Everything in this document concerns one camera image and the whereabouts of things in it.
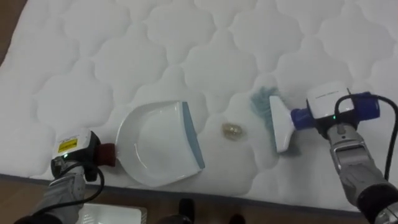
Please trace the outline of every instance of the dustpan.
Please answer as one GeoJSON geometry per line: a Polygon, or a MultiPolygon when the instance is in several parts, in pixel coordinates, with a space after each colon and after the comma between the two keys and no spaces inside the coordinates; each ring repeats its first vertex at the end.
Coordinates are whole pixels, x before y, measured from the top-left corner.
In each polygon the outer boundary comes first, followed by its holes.
{"type": "Polygon", "coordinates": [[[149,187],[204,169],[188,103],[166,101],[134,109],[119,128],[116,157],[133,179],[149,187]]]}

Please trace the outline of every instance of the blue bristles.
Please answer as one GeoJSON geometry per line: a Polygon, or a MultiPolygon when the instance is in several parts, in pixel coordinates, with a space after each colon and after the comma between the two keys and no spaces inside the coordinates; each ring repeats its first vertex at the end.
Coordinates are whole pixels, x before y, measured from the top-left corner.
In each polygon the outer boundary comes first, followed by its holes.
{"type": "Polygon", "coordinates": [[[266,129],[269,131],[271,146],[276,150],[274,124],[272,123],[270,96],[280,96],[279,90],[275,87],[261,87],[260,90],[251,97],[251,108],[260,118],[264,120],[266,129]]]}

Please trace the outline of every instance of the small trash piece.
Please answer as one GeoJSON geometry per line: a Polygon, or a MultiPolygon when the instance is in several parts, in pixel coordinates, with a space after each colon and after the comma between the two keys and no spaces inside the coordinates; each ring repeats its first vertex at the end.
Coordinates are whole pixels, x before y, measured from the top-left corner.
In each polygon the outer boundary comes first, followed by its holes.
{"type": "Polygon", "coordinates": [[[237,124],[224,123],[222,129],[224,137],[232,141],[237,141],[244,135],[242,127],[237,124]]]}

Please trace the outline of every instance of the quilted pattern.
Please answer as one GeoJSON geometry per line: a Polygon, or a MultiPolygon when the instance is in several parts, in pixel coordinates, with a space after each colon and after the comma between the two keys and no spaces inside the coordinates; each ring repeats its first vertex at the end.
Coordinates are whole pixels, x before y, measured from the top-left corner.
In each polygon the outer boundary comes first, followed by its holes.
{"type": "MultiPolygon", "coordinates": [[[[354,210],[328,143],[302,131],[276,154],[250,97],[276,86],[303,107],[307,89],[340,80],[398,101],[397,40],[396,0],[28,1],[0,68],[0,173],[51,179],[64,131],[84,126],[113,142],[135,107],[185,100],[206,169],[153,190],[354,210]],[[246,137],[225,139],[224,122],[246,137]]],[[[359,127],[379,167],[392,128],[381,109],[359,127]]],[[[107,185],[146,189],[120,165],[103,170],[107,185]]]]}

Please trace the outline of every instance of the blue dustpan edge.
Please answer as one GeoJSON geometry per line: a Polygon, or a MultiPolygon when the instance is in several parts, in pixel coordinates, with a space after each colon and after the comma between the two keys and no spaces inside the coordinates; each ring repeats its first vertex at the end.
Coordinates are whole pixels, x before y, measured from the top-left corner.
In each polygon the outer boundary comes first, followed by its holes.
{"type": "Polygon", "coordinates": [[[201,155],[197,134],[195,132],[195,128],[193,127],[191,113],[189,112],[187,102],[182,102],[182,116],[184,120],[185,133],[187,134],[188,142],[193,152],[193,155],[197,160],[199,168],[204,169],[205,161],[203,161],[203,156],[201,155]]]}

